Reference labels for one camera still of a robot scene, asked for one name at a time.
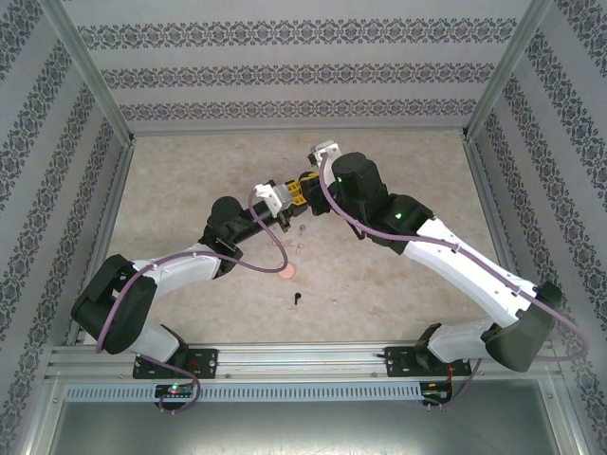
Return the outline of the left small circuit board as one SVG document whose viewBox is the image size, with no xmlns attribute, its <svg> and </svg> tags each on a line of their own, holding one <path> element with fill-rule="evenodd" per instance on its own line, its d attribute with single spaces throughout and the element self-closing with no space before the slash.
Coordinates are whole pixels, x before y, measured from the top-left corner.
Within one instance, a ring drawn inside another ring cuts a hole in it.
<svg viewBox="0 0 607 455">
<path fill-rule="evenodd" d="M 193 394 L 194 387 L 189 384 L 157 385 L 155 389 L 156 399 L 191 399 Z"/>
</svg>

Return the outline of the small circuit board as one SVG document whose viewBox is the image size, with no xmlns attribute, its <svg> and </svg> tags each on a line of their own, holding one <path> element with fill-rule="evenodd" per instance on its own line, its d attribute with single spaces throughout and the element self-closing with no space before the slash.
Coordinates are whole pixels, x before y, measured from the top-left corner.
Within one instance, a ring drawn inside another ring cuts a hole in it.
<svg viewBox="0 0 607 455">
<path fill-rule="evenodd" d="M 431 402 L 446 403 L 452 397 L 452 385 L 438 383 L 423 383 L 421 385 L 422 396 Z"/>
<path fill-rule="evenodd" d="M 193 394 L 194 387 L 189 384 L 157 385 L 155 389 L 156 399 L 191 399 Z"/>
</svg>

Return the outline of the right small circuit board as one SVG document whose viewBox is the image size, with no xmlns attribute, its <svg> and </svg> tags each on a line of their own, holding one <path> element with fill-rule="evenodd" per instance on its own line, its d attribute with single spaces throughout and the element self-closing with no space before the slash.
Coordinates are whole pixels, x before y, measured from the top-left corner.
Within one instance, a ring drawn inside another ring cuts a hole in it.
<svg viewBox="0 0 607 455">
<path fill-rule="evenodd" d="M 452 385 L 438 383 L 423 383 L 421 385 L 422 396 L 431 402 L 446 403 L 452 397 Z"/>
</svg>

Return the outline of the grey metal panel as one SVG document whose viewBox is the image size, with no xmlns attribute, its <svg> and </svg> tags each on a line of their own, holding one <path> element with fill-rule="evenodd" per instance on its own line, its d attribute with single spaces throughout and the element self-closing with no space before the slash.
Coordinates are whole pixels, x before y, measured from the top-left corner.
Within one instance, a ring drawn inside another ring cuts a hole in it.
<svg viewBox="0 0 607 455">
<path fill-rule="evenodd" d="M 538 410 L 428 411 L 399 402 L 69 403 L 49 455 L 561 455 Z"/>
</svg>

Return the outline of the aluminium table side rail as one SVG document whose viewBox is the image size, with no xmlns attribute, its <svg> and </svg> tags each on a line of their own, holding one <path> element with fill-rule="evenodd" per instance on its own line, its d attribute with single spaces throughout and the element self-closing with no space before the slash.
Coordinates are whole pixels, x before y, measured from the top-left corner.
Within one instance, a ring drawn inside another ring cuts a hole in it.
<svg viewBox="0 0 607 455">
<path fill-rule="evenodd" d="M 70 270 L 70 287 L 65 289 L 67 320 L 62 325 L 62 345 L 79 343 L 80 328 L 71 317 L 71 309 L 108 252 L 136 143 L 135 139 L 130 140 L 118 152 L 105 158 L 91 200 L 86 206 L 77 254 L 71 263 L 74 268 Z"/>
<path fill-rule="evenodd" d="M 523 292 L 534 297 L 535 284 L 521 278 L 516 272 L 481 159 L 473 144 L 464 141 L 463 147 L 496 256 L 491 260 L 482 253 L 471 252 L 483 263 L 473 263 L 471 266 L 472 278 L 479 281 L 473 289 L 479 292 L 480 305 L 493 323 L 502 330 L 512 332 L 513 327 L 521 325 L 520 316 L 527 315 L 532 306 L 523 297 Z"/>
</svg>

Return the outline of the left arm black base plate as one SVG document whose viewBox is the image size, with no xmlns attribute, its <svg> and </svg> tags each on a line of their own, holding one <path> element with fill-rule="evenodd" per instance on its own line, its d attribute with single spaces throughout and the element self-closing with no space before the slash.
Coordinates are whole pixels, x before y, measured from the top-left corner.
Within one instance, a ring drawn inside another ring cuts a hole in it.
<svg viewBox="0 0 607 455">
<path fill-rule="evenodd" d="M 218 363 L 217 357 L 218 351 L 215 349 L 180 349 L 166 363 L 189 372 L 198 379 L 214 379 Z M 176 372 L 140 356 L 136 357 L 132 376 L 135 379 L 187 378 L 184 373 Z"/>
</svg>

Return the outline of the aluminium mounting rail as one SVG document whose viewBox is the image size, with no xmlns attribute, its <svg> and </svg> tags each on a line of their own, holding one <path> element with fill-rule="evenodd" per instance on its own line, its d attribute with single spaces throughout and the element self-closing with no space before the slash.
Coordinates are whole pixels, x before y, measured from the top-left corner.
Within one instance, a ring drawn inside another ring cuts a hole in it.
<svg viewBox="0 0 607 455">
<path fill-rule="evenodd" d="M 199 344 L 215 349 L 215 378 L 261 381 L 337 381 L 388 378 L 383 352 L 390 342 Z M 92 345 L 52 350 L 46 380 L 108 382 L 131 379 L 136 356 L 97 354 Z"/>
</svg>

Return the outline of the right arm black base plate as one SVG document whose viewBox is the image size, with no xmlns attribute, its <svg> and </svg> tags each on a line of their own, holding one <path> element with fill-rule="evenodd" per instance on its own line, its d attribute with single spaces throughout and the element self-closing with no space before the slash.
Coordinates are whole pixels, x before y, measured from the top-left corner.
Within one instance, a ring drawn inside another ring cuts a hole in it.
<svg viewBox="0 0 607 455">
<path fill-rule="evenodd" d="M 471 374 L 468 362 L 456 360 L 446 363 L 426 348 L 414 346 L 388 346 L 384 349 L 386 372 L 389 377 L 447 376 L 451 371 L 456 377 Z"/>
</svg>

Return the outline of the aluminium frame post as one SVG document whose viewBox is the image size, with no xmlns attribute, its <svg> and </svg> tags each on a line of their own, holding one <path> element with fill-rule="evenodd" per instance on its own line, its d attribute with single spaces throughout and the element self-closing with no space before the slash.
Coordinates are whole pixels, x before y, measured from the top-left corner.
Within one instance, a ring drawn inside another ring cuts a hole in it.
<svg viewBox="0 0 607 455">
<path fill-rule="evenodd" d="M 476 103 L 468 123 L 462 130 L 464 144 L 471 144 L 478 136 L 492 107 L 506 86 L 519 60 L 523 57 L 525 48 L 528 46 L 552 3 L 553 0 L 530 0 L 521 21 L 507 44 L 504 54 L 488 80 L 487 87 Z"/>
<path fill-rule="evenodd" d="M 53 29 L 64 44 L 72 62 L 108 119 L 121 144 L 130 144 L 133 133 L 115 101 L 101 71 L 69 17 L 63 0 L 37 0 Z"/>
</svg>

